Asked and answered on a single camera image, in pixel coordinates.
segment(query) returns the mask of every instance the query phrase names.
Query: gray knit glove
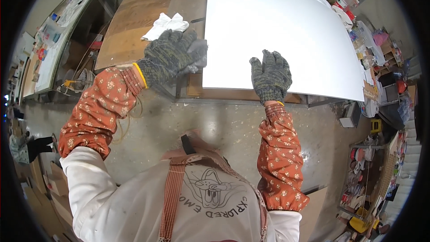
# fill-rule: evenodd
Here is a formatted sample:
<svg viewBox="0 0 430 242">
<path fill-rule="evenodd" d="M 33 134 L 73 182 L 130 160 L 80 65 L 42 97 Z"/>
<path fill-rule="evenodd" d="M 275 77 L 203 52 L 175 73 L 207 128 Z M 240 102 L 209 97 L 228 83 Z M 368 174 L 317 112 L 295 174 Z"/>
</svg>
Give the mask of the gray knit glove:
<svg viewBox="0 0 430 242">
<path fill-rule="evenodd" d="M 263 50 L 263 65 L 258 58 L 252 57 L 251 63 L 252 85 L 261 104 L 275 100 L 284 102 L 287 90 L 290 88 L 291 72 L 287 61 L 277 51 Z"/>
<path fill-rule="evenodd" d="M 183 34 L 166 30 L 145 48 L 144 58 L 136 63 L 150 88 L 185 73 L 196 73 L 206 66 L 207 50 L 206 40 L 197 39 L 195 31 Z"/>
</svg>

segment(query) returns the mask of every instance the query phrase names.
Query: cartoon print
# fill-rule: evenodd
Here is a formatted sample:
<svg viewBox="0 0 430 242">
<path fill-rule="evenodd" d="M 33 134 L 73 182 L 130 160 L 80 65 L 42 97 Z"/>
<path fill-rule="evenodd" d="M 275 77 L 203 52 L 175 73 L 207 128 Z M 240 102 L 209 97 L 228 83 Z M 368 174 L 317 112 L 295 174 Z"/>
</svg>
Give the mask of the cartoon print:
<svg viewBox="0 0 430 242">
<path fill-rule="evenodd" d="M 244 185 L 220 181 L 216 170 L 212 168 L 205 170 L 201 178 L 193 173 L 185 171 L 184 182 L 194 198 L 205 208 L 224 207 L 231 196 L 238 192 L 246 192 Z"/>
</svg>

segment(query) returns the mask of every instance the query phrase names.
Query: pink bag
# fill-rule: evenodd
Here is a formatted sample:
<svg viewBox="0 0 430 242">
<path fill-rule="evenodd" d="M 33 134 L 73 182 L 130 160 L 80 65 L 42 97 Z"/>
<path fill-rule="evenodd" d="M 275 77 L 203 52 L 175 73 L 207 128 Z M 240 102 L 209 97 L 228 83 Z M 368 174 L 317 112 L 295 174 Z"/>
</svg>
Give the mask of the pink bag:
<svg viewBox="0 0 430 242">
<path fill-rule="evenodd" d="M 388 35 L 387 33 L 382 33 L 382 34 L 374 35 L 373 40 L 375 41 L 375 44 L 377 46 L 381 46 L 389 36 L 390 35 Z"/>
</svg>

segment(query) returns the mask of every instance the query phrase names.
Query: person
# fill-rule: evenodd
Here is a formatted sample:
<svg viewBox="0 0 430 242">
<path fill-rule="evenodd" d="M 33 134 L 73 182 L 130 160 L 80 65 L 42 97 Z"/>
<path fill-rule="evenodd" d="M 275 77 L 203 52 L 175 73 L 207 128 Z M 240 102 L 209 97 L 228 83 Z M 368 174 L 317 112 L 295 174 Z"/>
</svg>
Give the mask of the person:
<svg viewBox="0 0 430 242">
<path fill-rule="evenodd" d="M 357 210 L 346 206 L 348 211 L 356 213 L 357 215 L 363 215 L 363 217 L 366 216 L 369 208 L 370 203 L 367 201 L 364 203 L 364 207 L 359 207 Z M 363 220 L 357 217 L 352 217 L 351 219 L 339 217 L 339 220 L 348 226 L 348 228 L 356 231 L 359 234 L 355 241 L 360 241 L 364 236 L 367 239 L 373 241 L 379 235 L 384 235 L 390 230 L 390 225 L 382 224 L 377 216 L 372 216 L 372 221 L 370 224 L 366 224 Z"/>
<path fill-rule="evenodd" d="M 40 153 L 55 152 L 49 146 L 57 142 L 55 135 L 34 139 L 29 137 L 30 132 L 18 137 L 11 134 L 9 137 L 9 149 L 13 159 L 20 164 L 30 164 Z"/>
<path fill-rule="evenodd" d="M 19 111 L 19 106 L 16 104 L 11 104 L 7 108 L 7 117 L 8 119 L 24 119 L 24 113 Z"/>
<path fill-rule="evenodd" d="M 58 149 L 67 176 L 73 231 L 88 241 L 284 241 L 299 238 L 303 158 L 292 116 L 282 102 L 290 87 L 287 61 L 264 50 L 251 58 L 252 81 L 266 111 L 257 190 L 214 149 L 188 131 L 181 146 L 155 166 L 117 186 L 104 160 L 116 131 L 145 89 L 206 64 L 196 32 L 165 31 L 144 58 L 99 73 L 62 127 Z"/>
</svg>

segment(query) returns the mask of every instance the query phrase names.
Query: yellow stool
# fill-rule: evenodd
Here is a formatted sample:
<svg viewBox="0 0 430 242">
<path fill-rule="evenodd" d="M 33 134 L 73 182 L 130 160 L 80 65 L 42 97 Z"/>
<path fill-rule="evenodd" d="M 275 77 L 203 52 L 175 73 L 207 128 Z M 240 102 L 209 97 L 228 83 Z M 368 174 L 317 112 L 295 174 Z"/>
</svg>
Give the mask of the yellow stool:
<svg viewBox="0 0 430 242">
<path fill-rule="evenodd" d="M 371 119 L 370 123 L 372 123 L 371 134 L 382 132 L 382 120 L 381 119 Z"/>
</svg>

